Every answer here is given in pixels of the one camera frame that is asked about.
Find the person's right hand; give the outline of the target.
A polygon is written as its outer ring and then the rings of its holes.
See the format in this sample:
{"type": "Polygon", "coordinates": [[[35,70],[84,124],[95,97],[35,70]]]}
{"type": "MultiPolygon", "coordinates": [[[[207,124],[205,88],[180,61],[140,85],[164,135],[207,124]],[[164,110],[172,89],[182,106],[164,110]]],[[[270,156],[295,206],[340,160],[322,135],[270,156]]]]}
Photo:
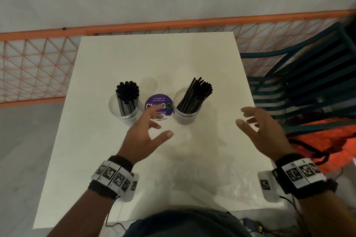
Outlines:
{"type": "Polygon", "coordinates": [[[241,108],[245,120],[255,131],[259,133],[259,142],[256,149],[272,161],[295,153],[289,144],[281,125],[275,121],[267,111],[256,107],[241,108]]]}

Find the person's left hand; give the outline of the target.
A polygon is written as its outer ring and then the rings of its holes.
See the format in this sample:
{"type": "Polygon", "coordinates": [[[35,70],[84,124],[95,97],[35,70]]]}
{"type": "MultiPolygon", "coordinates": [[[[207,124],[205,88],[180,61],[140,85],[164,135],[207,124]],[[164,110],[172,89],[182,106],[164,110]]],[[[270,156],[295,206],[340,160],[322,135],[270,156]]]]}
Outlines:
{"type": "Polygon", "coordinates": [[[128,130],[126,137],[117,153],[118,156],[136,164],[147,158],[156,149],[150,149],[149,142],[152,138],[149,129],[160,129],[161,126],[153,119],[162,119],[163,116],[157,111],[162,108],[161,104],[146,109],[136,123],[128,130]]]}

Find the person's right forearm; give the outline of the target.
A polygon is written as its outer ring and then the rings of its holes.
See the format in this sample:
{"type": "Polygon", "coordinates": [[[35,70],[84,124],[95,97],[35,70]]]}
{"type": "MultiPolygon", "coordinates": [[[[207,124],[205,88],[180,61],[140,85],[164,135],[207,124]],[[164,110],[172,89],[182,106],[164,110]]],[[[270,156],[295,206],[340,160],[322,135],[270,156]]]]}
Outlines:
{"type": "Polygon", "coordinates": [[[312,237],[356,237],[356,217],[332,191],[298,199],[312,237]]]}

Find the person's left forearm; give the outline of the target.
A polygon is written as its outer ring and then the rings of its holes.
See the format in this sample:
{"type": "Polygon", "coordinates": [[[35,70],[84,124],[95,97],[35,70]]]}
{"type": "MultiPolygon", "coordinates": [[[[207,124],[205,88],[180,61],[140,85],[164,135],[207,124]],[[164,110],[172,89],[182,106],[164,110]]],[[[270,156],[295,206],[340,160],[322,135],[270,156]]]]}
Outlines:
{"type": "Polygon", "coordinates": [[[47,237],[99,237],[113,203],[114,199],[86,190],[47,237]]]}

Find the clear plastic cup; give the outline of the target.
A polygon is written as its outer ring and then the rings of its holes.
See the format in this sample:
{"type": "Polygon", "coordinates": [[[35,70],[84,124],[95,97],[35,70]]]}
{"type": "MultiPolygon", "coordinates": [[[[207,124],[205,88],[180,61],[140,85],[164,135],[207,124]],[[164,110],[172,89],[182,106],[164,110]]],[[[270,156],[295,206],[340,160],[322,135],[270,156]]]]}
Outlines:
{"type": "Polygon", "coordinates": [[[187,92],[187,88],[182,88],[180,89],[175,95],[174,95],[174,98],[173,98],[173,119],[181,124],[181,125],[189,125],[189,124],[192,124],[195,119],[197,118],[202,106],[200,106],[200,108],[192,113],[192,114],[185,114],[185,113],[182,113],[181,111],[179,111],[177,109],[177,106],[178,104],[182,101],[182,99],[184,98],[185,96],[185,93],[187,92]]]}
{"type": "Polygon", "coordinates": [[[124,106],[123,103],[121,103],[122,106],[120,106],[117,95],[114,94],[109,99],[109,103],[108,103],[109,111],[114,117],[121,120],[125,125],[132,127],[136,123],[136,121],[141,117],[144,111],[144,107],[140,99],[138,98],[137,100],[135,100],[135,102],[137,102],[137,106],[135,110],[133,110],[130,114],[127,114],[125,112],[122,113],[121,110],[128,109],[128,107],[124,106]]]}

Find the round purple sticker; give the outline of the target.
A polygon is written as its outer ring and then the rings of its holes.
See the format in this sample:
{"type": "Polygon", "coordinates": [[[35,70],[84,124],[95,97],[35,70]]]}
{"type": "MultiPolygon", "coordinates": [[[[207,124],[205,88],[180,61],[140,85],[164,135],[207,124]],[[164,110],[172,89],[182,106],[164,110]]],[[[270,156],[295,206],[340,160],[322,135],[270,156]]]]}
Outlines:
{"type": "Polygon", "coordinates": [[[161,104],[162,108],[157,112],[163,116],[162,119],[154,119],[155,121],[163,121],[169,118],[174,112],[174,106],[172,99],[165,94],[155,94],[149,97],[144,103],[144,108],[149,109],[154,105],[161,104]]]}

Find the bundle of black straws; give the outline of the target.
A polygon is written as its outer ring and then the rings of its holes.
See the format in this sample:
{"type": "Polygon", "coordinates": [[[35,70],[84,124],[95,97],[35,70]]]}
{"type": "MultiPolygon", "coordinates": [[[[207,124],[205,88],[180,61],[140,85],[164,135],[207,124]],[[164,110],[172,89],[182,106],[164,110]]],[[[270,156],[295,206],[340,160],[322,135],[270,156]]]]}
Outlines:
{"type": "Polygon", "coordinates": [[[204,81],[201,77],[193,78],[176,109],[183,114],[195,114],[212,92],[212,84],[204,81]]]}
{"type": "Polygon", "coordinates": [[[120,82],[115,94],[121,117],[129,117],[141,107],[140,90],[136,82],[120,82]]]}

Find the black wristband with marker tags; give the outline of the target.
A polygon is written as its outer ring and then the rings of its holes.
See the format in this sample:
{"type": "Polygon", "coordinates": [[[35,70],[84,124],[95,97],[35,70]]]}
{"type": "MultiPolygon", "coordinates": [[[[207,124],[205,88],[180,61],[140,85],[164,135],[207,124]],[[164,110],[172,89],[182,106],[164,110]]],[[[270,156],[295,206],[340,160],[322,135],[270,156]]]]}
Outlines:
{"type": "Polygon", "coordinates": [[[105,160],[91,177],[88,189],[109,199],[118,199],[131,184],[133,164],[120,156],[105,160]]]}
{"type": "Polygon", "coordinates": [[[300,154],[284,155],[274,164],[272,174],[285,194],[307,199],[335,190],[335,183],[329,181],[311,159],[300,154]]]}

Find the teal slatted chair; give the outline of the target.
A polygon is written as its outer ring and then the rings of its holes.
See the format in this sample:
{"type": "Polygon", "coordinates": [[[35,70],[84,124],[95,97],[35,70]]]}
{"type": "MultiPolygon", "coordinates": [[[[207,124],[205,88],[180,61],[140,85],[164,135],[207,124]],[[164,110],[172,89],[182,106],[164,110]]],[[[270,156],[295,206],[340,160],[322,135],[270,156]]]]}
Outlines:
{"type": "Polygon", "coordinates": [[[356,37],[336,22],[281,50],[240,54],[277,63],[248,76],[254,103],[282,122],[288,137],[356,125],[356,37]]]}

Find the person's dark shirt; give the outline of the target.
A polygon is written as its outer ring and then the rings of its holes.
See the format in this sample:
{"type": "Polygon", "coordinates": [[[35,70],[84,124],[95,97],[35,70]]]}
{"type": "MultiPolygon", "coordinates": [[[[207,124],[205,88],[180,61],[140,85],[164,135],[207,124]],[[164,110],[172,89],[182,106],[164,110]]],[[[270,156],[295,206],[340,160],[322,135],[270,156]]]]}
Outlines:
{"type": "Polygon", "coordinates": [[[228,212],[188,208],[166,210],[130,225],[122,237],[252,237],[228,212]]]}

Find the orange bag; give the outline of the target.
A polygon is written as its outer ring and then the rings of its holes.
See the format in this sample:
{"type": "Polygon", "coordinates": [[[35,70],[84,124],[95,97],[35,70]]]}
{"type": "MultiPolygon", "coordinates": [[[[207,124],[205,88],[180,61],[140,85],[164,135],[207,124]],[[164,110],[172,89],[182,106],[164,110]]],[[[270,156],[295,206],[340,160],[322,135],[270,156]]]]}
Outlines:
{"type": "Polygon", "coordinates": [[[286,136],[294,150],[310,158],[323,174],[356,158],[356,124],[290,132],[286,136]]]}

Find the small blue device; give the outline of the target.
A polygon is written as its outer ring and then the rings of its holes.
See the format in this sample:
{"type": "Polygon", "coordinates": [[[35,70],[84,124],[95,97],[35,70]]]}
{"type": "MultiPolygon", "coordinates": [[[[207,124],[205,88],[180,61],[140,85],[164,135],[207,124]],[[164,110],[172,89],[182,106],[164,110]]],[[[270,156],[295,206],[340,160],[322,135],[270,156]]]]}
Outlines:
{"type": "Polygon", "coordinates": [[[251,233],[264,233],[264,227],[259,221],[252,220],[250,218],[243,218],[242,219],[243,226],[251,233]]]}

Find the orange mesh fence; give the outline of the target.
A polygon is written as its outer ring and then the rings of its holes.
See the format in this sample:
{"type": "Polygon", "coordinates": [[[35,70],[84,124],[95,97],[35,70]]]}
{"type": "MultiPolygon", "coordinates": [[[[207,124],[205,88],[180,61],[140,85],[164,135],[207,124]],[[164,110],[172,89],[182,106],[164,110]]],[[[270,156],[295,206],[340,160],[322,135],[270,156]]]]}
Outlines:
{"type": "Polygon", "coordinates": [[[269,52],[352,18],[356,9],[0,33],[0,107],[65,100],[83,36],[233,32],[240,53],[269,52]]]}

